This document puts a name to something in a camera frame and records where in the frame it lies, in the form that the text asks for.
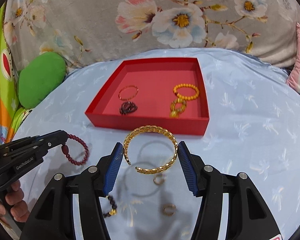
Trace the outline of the person's left hand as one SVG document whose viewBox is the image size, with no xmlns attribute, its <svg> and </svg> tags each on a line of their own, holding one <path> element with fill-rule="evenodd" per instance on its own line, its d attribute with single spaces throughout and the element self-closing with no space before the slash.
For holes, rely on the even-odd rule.
<svg viewBox="0 0 300 240">
<path fill-rule="evenodd" d="M 5 197 L 7 204 L 11 207 L 10 211 L 15 221 L 25 223 L 29 217 L 29 208 L 23 200 L 24 192 L 21 189 L 20 181 L 17 180 L 11 185 L 12 191 Z M 9 224 L 4 215 L 7 213 L 5 207 L 0 202 L 0 220 Z"/>
</svg>

